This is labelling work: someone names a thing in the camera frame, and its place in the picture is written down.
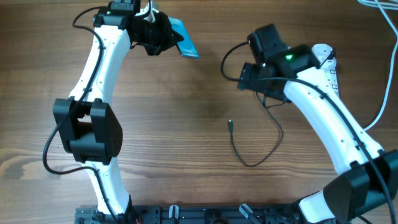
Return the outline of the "blue screen smartphone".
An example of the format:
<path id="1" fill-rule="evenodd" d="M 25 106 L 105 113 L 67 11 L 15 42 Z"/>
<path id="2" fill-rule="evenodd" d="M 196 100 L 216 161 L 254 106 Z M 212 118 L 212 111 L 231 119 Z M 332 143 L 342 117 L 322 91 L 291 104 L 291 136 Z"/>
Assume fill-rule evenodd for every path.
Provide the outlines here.
<path id="1" fill-rule="evenodd" d="M 169 21 L 172 25 L 172 29 L 183 37 L 182 41 L 177 43 L 178 51 L 182 57 L 186 58 L 199 58 L 199 54 L 180 19 L 169 17 Z"/>

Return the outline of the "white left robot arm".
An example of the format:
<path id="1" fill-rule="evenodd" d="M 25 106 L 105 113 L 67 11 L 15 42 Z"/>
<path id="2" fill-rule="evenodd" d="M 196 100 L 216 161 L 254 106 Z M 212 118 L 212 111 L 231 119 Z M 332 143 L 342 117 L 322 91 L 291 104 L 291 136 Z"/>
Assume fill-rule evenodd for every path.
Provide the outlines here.
<path id="1" fill-rule="evenodd" d="M 111 1 L 94 9 L 93 45 L 81 77 L 68 98 L 53 105 L 64 150 L 87 171 L 97 206 L 79 210 L 77 223 L 138 223 L 140 218 L 124 187 L 118 165 L 123 129 L 111 102 L 121 64 L 135 46 L 155 56 L 187 40 L 182 22 L 149 1 Z"/>

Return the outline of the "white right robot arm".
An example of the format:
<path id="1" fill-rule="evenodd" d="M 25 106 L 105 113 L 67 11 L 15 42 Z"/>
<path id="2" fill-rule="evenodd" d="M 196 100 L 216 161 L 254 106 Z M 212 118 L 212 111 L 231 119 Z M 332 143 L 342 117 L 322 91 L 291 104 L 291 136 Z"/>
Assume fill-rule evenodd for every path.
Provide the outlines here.
<path id="1" fill-rule="evenodd" d="M 289 47 L 275 26 L 247 37 L 255 63 L 246 63 L 238 87 L 293 103 L 327 149 L 337 177 L 298 203 L 306 223 L 346 223 L 397 194 L 397 151 L 386 152 L 354 119 L 332 89 L 319 56 L 307 45 Z"/>

